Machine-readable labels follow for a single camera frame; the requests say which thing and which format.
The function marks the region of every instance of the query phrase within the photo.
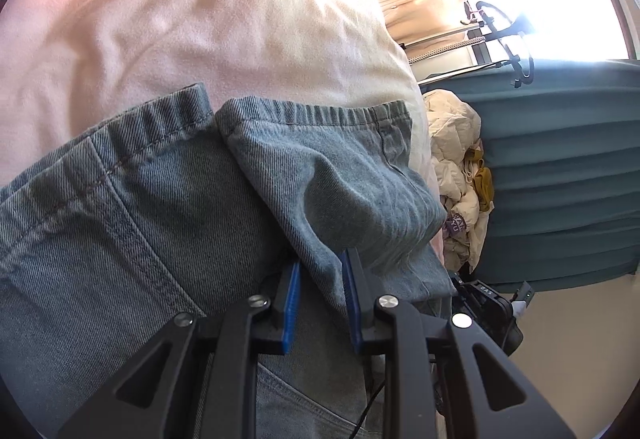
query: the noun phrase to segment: denim pants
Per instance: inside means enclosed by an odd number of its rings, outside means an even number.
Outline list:
[[[389,293],[434,312],[452,294],[429,244],[445,214],[408,167],[410,131],[402,102],[247,97],[214,114],[196,84],[23,172],[0,190],[0,375],[27,418],[52,439],[176,313],[224,312],[292,248],[294,345],[260,359],[257,436],[347,437],[369,387],[336,253],[357,247]]]

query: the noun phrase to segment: white bedding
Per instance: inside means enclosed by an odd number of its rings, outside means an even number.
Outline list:
[[[88,127],[202,81],[233,96],[406,102],[410,164],[437,195],[427,120],[377,0],[9,0],[0,13],[0,185]]]

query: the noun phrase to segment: beige bag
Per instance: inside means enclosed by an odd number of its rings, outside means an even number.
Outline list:
[[[386,29],[398,44],[411,44],[425,38],[462,28],[466,24],[466,0],[386,0],[382,2]],[[432,42],[410,47],[406,54],[411,58],[427,51],[461,42],[466,33],[458,33]]]

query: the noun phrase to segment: black cable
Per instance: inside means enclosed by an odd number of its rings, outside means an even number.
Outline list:
[[[516,323],[516,319],[515,318],[511,318],[511,321],[509,322],[509,325],[507,326],[507,330],[504,333],[504,338],[502,339],[502,345],[500,345],[500,348],[502,350],[504,350],[504,346],[507,344],[507,338],[509,337],[509,333],[511,332],[511,329],[513,329],[513,326]]]
[[[371,399],[369,399],[369,402],[367,403],[366,408],[362,412],[362,414],[360,416],[360,419],[358,419],[358,422],[356,423],[356,428],[354,428],[353,432],[351,432],[351,435],[349,436],[349,439],[353,439],[354,437],[356,437],[356,434],[359,432],[360,428],[362,427],[362,423],[364,423],[364,420],[365,420],[369,410],[371,409],[371,405],[373,405],[373,402],[376,400],[376,398],[378,397],[378,394],[382,391],[384,386],[385,386],[385,382],[383,381],[382,383],[380,383],[380,386],[373,393],[373,395],[371,396]]]

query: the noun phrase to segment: white down jacket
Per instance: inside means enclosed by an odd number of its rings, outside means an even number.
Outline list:
[[[426,93],[423,100],[429,119],[431,160],[438,179],[440,200],[448,216],[459,214],[466,224],[466,231],[457,235],[447,236],[445,231],[445,266],[457,271],[468,261],[473,269],[478,265],[491,211],[480,211],[478,195],[472,186],[478,166],[465,162],[466,151],[481,145],[480,116],[454,93],[444,89]]]

